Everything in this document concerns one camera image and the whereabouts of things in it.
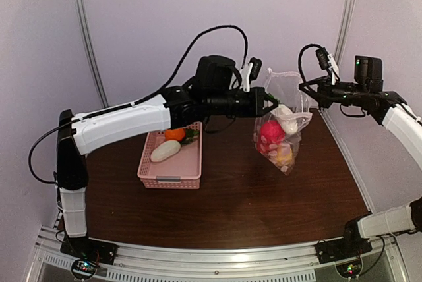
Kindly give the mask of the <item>orange toy fruit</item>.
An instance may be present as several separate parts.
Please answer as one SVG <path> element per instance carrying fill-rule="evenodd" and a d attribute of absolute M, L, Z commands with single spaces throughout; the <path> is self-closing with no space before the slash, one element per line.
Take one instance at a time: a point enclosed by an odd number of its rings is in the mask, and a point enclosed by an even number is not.
<path fill-rule="evenodd" d="M 182 141 L 186 136 L 184 128 L 169 129 L 164 132 L 164 137 L 166 140 L 176 140 L 178 142 Z"/>

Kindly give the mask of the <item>red toy fruit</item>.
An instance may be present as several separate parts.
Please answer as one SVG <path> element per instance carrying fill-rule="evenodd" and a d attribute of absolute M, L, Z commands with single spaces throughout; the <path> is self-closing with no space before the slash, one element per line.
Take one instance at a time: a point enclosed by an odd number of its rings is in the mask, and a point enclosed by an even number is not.
<path fill-rule="evenodd" d="M 258 140 L 263 144 L 278 144 L 286 137 L 281 125 L 275 121 L 266 121 L 259 130 Z"/>

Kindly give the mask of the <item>clear zip top bag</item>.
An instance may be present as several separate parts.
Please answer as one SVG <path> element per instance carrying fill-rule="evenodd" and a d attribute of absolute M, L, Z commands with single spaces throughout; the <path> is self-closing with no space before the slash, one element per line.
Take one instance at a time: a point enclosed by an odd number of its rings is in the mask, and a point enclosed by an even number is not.
<path fill-rule="evenodd" d="M 299 89 L 301 77 L 293 71 L 266 71 L 264 88 L 278 102 L 277 108 L 255 120 L 255 149 L 283 174 L 294 168 L 301 131 L 310 123 L 309 98 Z"/>

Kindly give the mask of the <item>white toy bun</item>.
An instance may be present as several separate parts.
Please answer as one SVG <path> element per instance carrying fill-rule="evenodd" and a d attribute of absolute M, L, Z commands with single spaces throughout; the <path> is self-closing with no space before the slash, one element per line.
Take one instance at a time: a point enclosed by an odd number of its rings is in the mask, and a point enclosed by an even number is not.
<path fill-rule="evenodd" d="M 299 127 L 293 111 L 287 106 L 280 104 L 271 111 L 277 122 L 281 125 L 287 135 L 298 133 Z"/>
<path fill-rule="evenodd" d="M 181 144 L 176 140 L 168 140 L 155 148 L 151 155 L 150 160 L 153 163 L 164 161 L 171 156 L 177 154 L 181 149 Z"/>

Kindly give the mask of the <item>yellow toy fruit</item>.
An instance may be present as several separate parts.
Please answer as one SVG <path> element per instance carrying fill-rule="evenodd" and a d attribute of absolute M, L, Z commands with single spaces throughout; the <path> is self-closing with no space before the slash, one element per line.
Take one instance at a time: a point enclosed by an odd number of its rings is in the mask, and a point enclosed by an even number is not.
<path fill-rule="evenodd" d="M 293 161 L 293 152 L 289 144 L 282 144 L 278 148 L 278 153 L 276 156 L 276 165 L 283 167 L 285 165 L 290 165 Z"/>

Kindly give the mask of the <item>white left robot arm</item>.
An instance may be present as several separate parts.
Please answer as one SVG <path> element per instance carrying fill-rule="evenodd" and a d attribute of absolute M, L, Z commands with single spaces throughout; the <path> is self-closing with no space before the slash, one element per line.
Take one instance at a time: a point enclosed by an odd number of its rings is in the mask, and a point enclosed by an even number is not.
<path fill-rule="evenodd" d="M 110 144 L 141 134 L 186 127 L 212 116 L 259 118 L 278 105 L 263 87 L 251 86 L 262 67 L 251 58 L 237 69 L 235 61 L 209 55 L 200 58 L 195 75 L 181 86 L 164 86 L 151 97 L 99 111 L 59 117 L 57 135 L 57 186 L 69 247 L 80 258 L 95 251 L 88 239 L 86 158 Z"/>

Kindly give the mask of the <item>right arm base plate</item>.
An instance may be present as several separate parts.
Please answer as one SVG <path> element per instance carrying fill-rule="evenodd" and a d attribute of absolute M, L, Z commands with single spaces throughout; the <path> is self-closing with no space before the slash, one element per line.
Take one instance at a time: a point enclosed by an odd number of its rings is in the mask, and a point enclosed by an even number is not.
<path fill-rule="evenodd" d="M 320 264 L 339 262 L 348 258 L 356 258 L 372 250 L 367 240 L 347 246 L 343 238 L 336 240 L 320 240 L 315 244 L 316 255 Z"/>

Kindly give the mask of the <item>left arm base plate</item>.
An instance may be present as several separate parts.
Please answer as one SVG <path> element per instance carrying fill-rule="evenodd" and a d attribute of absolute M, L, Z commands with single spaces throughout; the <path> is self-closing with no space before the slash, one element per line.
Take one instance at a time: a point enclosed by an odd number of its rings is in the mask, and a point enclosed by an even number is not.
<path fill-rule="evenodd" d="M 60 252 L 89 260 L 95 264 L 113 265 L 117 255 L 118 246 L 111 242 L 90 239 L 88 236 L 69 238 L 65 235 L 61 244 Z"/>

